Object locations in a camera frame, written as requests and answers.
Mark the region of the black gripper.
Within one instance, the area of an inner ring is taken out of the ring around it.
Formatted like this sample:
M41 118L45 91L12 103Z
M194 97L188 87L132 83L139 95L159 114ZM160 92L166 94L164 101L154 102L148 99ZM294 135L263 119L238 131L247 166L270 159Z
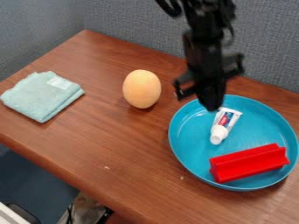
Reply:
M195 95L208 111L222 106L227 81L244 73L244 55L224 56L222 38L198 36L194 31L182 35L187 70L172 81L176 99Z

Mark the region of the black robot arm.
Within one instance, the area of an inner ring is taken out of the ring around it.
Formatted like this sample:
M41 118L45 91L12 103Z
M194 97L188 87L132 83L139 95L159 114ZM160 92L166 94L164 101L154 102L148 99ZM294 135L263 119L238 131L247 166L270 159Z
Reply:
M227 81L244 73L242 53L224 56L235 32L232 0L155 0L172 17L186 16L191 29L182 35L187 71L172 82L178 100L196 95L208 111L220 108Z

